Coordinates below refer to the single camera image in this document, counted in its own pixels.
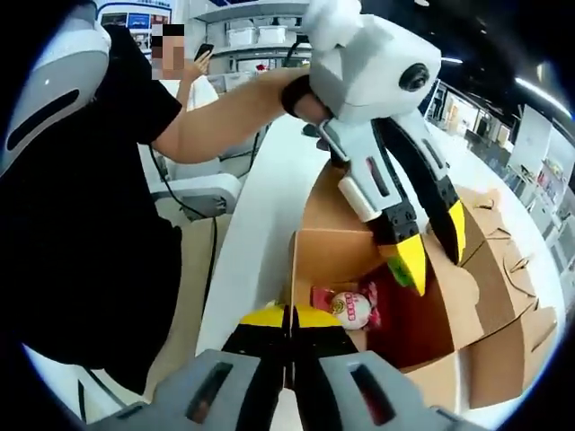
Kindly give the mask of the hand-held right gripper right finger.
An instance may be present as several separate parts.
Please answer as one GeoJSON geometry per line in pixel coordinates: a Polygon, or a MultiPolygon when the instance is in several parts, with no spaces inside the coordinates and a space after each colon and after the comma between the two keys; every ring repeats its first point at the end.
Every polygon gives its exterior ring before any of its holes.
{"type": "Polygon", "coordinates": [[[441,407],[372,351],[358,351],[331,314],[292,308],[293,390],[305,430],[480,430],[441,407]]]}

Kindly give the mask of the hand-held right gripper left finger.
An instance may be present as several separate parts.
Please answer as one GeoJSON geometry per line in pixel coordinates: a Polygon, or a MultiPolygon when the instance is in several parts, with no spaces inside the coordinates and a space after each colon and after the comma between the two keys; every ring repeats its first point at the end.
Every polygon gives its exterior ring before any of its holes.
{"type": "Polygon", "coordinates": [[[138,402],[91,430],[267,430],[284,386],[290,308],[244,316],[224,346],[169,375],[151,403],[138,402]]]}

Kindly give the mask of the person's left hand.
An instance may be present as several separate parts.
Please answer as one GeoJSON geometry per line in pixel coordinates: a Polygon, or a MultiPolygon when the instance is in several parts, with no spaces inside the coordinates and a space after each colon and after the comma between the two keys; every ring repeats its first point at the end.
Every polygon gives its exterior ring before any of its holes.
{"type": "Polygon", "coordinates": [[[306,125],[302,129],[305,137],[317,139],[316,148],[328,151],[329,145],[317,132],[317,126],[332,118],[332,113],[312,93],[304,95],[295,105],[294,112],[306,125]]]}

